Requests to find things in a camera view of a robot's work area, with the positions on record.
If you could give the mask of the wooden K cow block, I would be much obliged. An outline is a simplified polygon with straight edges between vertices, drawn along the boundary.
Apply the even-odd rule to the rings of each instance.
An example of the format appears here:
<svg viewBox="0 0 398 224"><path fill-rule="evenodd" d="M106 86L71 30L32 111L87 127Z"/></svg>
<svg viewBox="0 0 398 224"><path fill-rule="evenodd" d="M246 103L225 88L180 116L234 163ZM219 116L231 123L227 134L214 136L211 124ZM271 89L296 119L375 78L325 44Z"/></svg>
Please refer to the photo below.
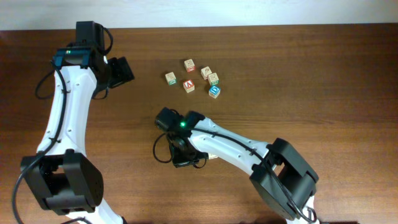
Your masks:
<svg viewBox="0 0 398 224"><path fill-rule="evenodd" d="M216 158L218 158L218 156L217 156L217 155L214 155L214 154L208 153L208 158L209 158L209 159L216 159Z"/></svg>

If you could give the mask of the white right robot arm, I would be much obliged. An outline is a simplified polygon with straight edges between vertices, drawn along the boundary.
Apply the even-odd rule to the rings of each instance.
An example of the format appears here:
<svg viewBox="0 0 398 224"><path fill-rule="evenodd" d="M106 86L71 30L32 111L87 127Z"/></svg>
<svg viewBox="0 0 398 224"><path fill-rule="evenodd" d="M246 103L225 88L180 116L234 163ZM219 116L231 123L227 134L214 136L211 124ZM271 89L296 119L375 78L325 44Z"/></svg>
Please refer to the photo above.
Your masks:
<svg viewBox="0 0 398 224"><path fill-rule="evenodd" d="M247 173L263 201L287 223L319 222L313 207L319 177L289 142L248 139L194 111L182 116L164 108L156 123L167 135L175 167L218 157Z"/></svg>

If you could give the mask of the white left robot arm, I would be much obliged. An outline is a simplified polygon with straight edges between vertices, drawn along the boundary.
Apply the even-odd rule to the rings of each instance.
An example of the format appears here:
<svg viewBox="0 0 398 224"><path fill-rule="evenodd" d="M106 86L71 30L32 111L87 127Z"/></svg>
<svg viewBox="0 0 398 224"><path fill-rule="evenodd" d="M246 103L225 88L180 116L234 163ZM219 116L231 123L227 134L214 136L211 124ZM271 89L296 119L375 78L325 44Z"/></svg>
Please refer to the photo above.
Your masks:
<svg viewBox="0 0 398 224"><path fill-rule="evenodd" d="M106 58L94 47L58 49L51 64L55 92L49 121L34 156L21 161L26 181L43 210L75 222L125 223L105 201L101 172L88 160L85 133L96 94L134 79L125 57Z"/></svg>

